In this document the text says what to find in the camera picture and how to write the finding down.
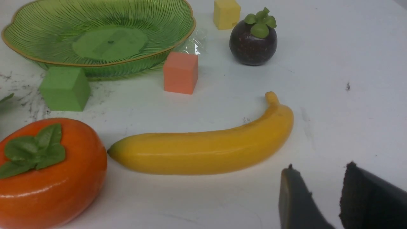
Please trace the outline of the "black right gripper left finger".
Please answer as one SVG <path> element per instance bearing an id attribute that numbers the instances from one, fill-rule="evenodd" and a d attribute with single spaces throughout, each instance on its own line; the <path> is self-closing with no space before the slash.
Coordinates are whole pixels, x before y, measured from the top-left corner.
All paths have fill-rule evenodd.
<path id="1" fill-rule="evenodd" d="M 290 164 L 281 171 L 279 220 L 282 229 L 333 229 L 314 202 L 300 172 Z"/>

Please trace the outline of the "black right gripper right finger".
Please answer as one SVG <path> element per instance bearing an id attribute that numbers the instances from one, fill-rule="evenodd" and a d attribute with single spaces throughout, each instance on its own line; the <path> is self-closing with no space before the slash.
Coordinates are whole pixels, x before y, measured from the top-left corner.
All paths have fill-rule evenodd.
<path id="1" fill-rule="evenodd" d="M 343 180 L 339 217 L 345 229 L 405 229 L 407 193 L 350 162 Z"/>

